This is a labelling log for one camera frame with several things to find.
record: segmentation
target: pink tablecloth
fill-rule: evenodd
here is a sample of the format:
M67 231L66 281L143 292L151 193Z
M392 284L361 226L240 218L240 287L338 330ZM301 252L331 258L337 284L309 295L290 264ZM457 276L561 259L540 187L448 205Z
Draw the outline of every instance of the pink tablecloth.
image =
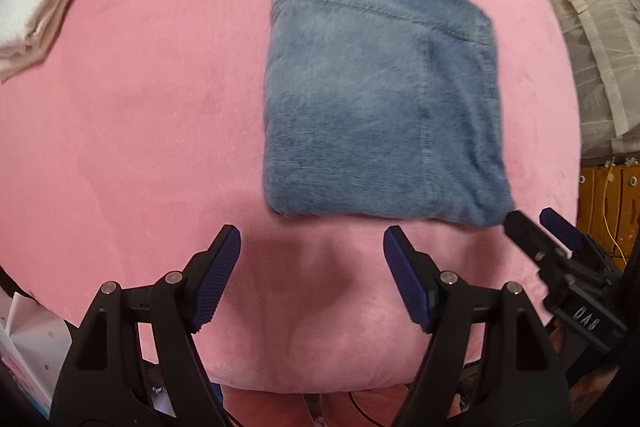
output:
M472 1L495 23L514 199L574 219L577 102L548 1ZM102 282L152 283L233 223L241 259L196 336L213 380L281 393L409 381L427 338L385 265L392 222L265 207L269 34L270 0L75 0L45 64L0 87L0 264L78 323ZM402 225L442 269L519 280L540 308L534 266L500 228ZM476 331L470 357L480 343Z

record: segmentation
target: yellow cable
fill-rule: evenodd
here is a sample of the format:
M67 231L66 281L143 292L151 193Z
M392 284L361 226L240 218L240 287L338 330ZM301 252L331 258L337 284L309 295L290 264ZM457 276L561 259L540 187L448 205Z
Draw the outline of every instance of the yellow cable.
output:
M625 266L626 266L626 259L625 259L625 254L622 253L622 248L620 248L620 245L618 243L616 243L616 240L613 238L613 236L611 235L611 231L609 230L609 223L607 223L607 215L604 213L605 210L605 197L607 196L607 184L609 184L609 182L613 181L613 178L611 177L611 173L613 172L613 162L615 161L616 157L613 156L613 158L611 159L611 165L609 165L609 172L607 172L607 177L605 178L605 182L604 182L604 190L602 192L602 219L604 219L604 225L605 227L607 227L607 233L609 234L609 238L613 241L613 244L616 245L616 247L618 247L618 250L620 250L620 255L622 256L622 261L624 261Z

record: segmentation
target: black cable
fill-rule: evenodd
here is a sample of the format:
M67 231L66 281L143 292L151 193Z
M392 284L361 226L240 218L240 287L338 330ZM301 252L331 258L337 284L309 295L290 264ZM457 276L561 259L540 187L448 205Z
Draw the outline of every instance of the black cable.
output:
M243 426L243 425L242 425L238 420L236 420L236 419L232 416L232 414L231 414L228 410L226 410L226 409L225 409L225 412L226 412L226 415L227 415L227 416L229 416L229 419L230 419L233 423L235 423L238 427L244 427L244 426Z
M353 399L353 394L351 394L351 391L349 391L349 400L351 400L351 403L353 403L353 406L358 410L358 412L364 416L364 418L366 418L367 420L369 420L371 423L373 423L373 425L375 425L376 427L385 427L384 425L382 425L382 423L378 423L376 422L371 416L369 416L367 413L365 413L356 403L356 401Z

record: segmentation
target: folded denim garment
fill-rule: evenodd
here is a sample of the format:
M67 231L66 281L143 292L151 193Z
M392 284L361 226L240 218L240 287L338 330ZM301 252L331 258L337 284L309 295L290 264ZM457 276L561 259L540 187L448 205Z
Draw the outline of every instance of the folded denim garment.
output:
M285 216L497 225L496 51L467 0L273 0L264 193Z

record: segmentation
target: ruffled beige fabric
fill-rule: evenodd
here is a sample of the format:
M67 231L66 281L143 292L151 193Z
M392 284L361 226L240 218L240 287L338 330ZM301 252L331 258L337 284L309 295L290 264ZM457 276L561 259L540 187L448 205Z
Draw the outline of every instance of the ruffled beige fabric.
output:
M580 100L582 153L640 150L640 16L632 0L550 0Z

